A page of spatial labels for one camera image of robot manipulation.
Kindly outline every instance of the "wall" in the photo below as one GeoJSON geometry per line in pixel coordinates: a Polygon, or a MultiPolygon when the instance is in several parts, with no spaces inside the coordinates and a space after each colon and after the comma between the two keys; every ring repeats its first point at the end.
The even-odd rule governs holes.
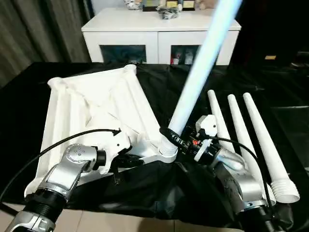
{"type": "Polygon", "coordinates": [[[91,0],[95,15],[106,7],[125,7],[124,0],[91,0]]]}

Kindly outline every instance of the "curtain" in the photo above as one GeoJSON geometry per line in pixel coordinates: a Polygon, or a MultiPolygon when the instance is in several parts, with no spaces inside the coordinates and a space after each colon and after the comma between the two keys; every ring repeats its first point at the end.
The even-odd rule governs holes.
{"type": "Polygon", "coordinates": [[[90,62],[90,0],[1,0],[0,87],[36,61],[90,62]]]}

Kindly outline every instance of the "white plastic tray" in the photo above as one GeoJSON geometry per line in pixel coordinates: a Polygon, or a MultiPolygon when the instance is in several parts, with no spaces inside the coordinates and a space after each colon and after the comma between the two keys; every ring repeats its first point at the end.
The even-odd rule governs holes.
{"type": "MultiPolygon", "coordinates": [[[[52,78],[41,150],[70,135],[91,129],[118,129],[129,136],[132,154],[146,162],[157,160],[161,139],[159,124],[135,75],[136,66],[68,78],[52,78]]],[[[96,132],[72,139],[39,159],[35,179],[25,196],[35,192],[47,172],[60,162],[65,148],[73,143],[104,149],[111,132],[96,132]]],[[[108,170],[82,174],[80,184],[101,178],[108,170]]]]}

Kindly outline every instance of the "white plastic tube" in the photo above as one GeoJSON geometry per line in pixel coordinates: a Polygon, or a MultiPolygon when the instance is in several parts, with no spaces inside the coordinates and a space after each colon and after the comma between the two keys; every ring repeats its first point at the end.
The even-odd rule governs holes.
{"type": "MultiPolygon", "coordinates": [[[[233,94],[230,94],[228,97],[228,104],[230,106],[233,122],[234,122],[234,127],[237,135],[238,142],[241,144],[245,145],[248,147],[254,154],[255,150],[252,145],[249,133],[247,131],[245,122],[243,121],[240,109],[238,107],[236,98],[233,94]]],[[[248,168],[254,179],[260,184],[262,192],[263,192],[263,198],[266,200],[266,194],[265,194],[265,189],[264,189],[264,183],[263,183],[263,178],[261,174],[261,170],[259,168],[259,165],[255,161],[255,159],[252,157],[252,155],[246,151],[244,148],[240,148],[241,154],[243,158],[245,159],[246,163],[248,164],[248,168]]],[[[272,192],[271,187],[267,184],[267,189],[269,192],[269,197],[271,200],[271,204],[274,205],[276,204],[276,199],[275,196],[272,192]]]]}
{"type": "MultiPolygon", "coordinates": [[[[221,45],[235,18],[242,0],[220,0],[213,15],[210,30],[191,68],[182,94],[177,103],[169,128],[181,135],[195,103],[207,81],[221,45]]],[[[161,154],[170,155],[177,151],[175,146],[163,139],[159,148],[161,154]]]]}
{"type": "MultiPolygon", "coordinates": [[[[216,125],[217,125],[217,130],[218,130],[218,137],[225,138],[225,139],[231,139],[216,94],[214,93],[213,90],[209,90],[208,92],[208,99],[211,104],[211,112],[216,118],[216,125]]],[[[225,142],[225,141],[219,141],[219,144],[226,148],[227,150],[231,152],[235,152],[234,147],[231,143],[225,142]]]]}
{"type": "Polygon", "coordinates": [[[243,95],[257,139],[260,143],[267,168],[272,180],[271,187],[275,198],[281,203],[294,203],[299,200],[299,193],[290,180],[278,151],[250,95],[243,95]]]}

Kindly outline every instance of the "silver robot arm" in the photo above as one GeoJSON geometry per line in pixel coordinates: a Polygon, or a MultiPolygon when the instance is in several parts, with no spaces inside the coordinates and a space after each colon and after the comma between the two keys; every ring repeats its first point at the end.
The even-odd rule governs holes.
{"type": "Polygon", "coordinates": [[[81,144],[68,146],[60,163],[48,172],[5,232],[53,232],[55,222],[75,190],[81,174],[99,166],[110,169],[118,153],[129,148],[130,141],[124,132],[114,136],[106,150],[81,144]]]}
{"type": "Polygon", "coordinates": [[[193,160],[206,164],[224,187],[232,209],[246,232],[283,232],[268,216],[268,204],[262,197],[262,189],[248,170],[242,156],[231,152],[212,139],[217,134],[213,115],[202,116],[196,123],[196,136],[184,141],[169,128],[160,132],[193,160]]]}

